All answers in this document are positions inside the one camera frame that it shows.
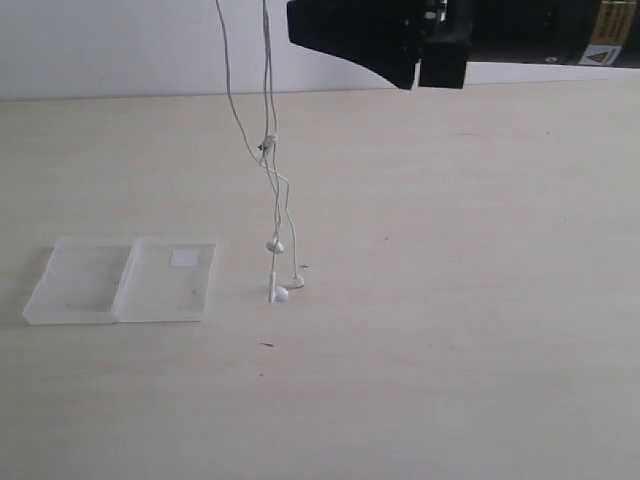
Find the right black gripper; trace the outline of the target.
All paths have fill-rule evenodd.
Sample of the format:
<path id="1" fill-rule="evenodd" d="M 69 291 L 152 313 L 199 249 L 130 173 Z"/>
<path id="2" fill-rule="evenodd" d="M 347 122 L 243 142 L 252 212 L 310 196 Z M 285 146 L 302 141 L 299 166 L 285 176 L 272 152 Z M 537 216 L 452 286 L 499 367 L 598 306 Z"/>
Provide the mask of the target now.
<path id="1" fill-rule="evenodd" d="M 429 1 L 418 85 L 461 89 L 470 62 L 639 68 L 637 1 Z"/>

